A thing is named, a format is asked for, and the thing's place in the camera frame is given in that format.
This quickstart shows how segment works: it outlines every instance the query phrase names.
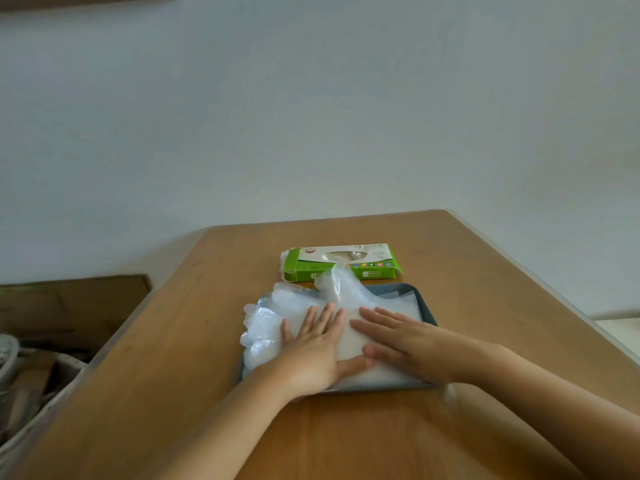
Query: tray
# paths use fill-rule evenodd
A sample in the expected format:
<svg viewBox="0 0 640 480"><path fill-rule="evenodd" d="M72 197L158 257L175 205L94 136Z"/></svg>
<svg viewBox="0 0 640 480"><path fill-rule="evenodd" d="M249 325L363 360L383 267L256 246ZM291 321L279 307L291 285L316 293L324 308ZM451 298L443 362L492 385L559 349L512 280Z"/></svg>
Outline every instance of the tray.
<svg viewBox="0 0 640 480"><path fill-rule="evenodd" d="M420 317L422 321L425 323L430 323L431 325L438 326L435 318L429 311L429 307L424 302L424 298L420 295L420 291L415 286L412 286L408 283L388 283L386 285L365 285L367 290L371 291L374 295L380 296L382 294L393 293L397 291L398 294L404 295L405 293L410 293L413 291L415 293L415 298L418 302L418 309L420 309ZM244 356L240 359L240 368L238 373L237 383L242 382L242 374L244 370ZM433 387L433 384L430 382L422 382L422 383L413 383L407 384L406 386L393 386L393 387L351 387L346 389L334 390L327 389L321 394L341 394L345 392L366 392L366 391L377 391L377 390L398 390L398 389L420 389L425 387Z"/></svg>

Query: wooden table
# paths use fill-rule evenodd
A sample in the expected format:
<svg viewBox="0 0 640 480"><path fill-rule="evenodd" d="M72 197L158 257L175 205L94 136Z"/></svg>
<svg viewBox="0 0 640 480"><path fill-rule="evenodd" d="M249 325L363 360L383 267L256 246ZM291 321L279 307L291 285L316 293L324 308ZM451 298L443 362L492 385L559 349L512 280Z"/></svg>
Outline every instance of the wooden table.
<svg viewBox="0 0 640 480"><path fill-rule="evenodd" d="M441 210L214 227L124 333L39 443L20 479L130 479L234 386L243 306L295 246L388 242L438 323L499 342L640 413L626 355ZM309 397L274 420L241 479L554 479L580 473L482 391Z"/></svg>

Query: white wall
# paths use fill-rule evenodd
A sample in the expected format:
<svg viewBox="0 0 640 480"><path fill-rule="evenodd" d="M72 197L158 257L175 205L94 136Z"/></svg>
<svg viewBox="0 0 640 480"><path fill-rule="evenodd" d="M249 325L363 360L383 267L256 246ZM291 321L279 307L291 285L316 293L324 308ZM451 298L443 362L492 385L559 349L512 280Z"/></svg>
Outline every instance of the white wall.
<svg viewBox="0 0 640 480"><path fill-rule="evenodd" d="M0 16L0 282L159 283L204 226L448 207L584 312L640 308L638 27L638 0Z"/></svg>

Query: forearm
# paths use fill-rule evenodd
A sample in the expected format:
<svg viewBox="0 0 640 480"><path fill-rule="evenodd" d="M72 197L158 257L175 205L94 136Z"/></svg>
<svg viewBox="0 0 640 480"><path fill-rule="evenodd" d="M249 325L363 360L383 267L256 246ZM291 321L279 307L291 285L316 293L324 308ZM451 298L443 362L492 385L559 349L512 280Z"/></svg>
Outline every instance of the forearm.
<svg viewBox="0 0 640 480"><path fill-rule="evenodd" d="M158 480L231 480L289 398L256 369L238 385L157 476Z"/></svg>
<svg viewBox="0 0 640 480"><path fill-rule="evenodd" d="M640 418L503 347L487 353L476 385L553 444L590 478L640 477Z"/></svg>

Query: green and white box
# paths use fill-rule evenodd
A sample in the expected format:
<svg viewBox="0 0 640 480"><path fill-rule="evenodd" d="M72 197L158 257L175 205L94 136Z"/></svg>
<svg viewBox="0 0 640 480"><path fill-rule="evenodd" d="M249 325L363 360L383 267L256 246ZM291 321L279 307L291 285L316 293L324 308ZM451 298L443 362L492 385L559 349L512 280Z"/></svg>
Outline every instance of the green and white box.
<svg viewBox="0 0 640 480"><path fill-rule="evenodd" d="M282 279L288 282L313 281L338 262L345 263L360 280L395 278L396 258L388 244L292 248L281 256Z"/></svg>

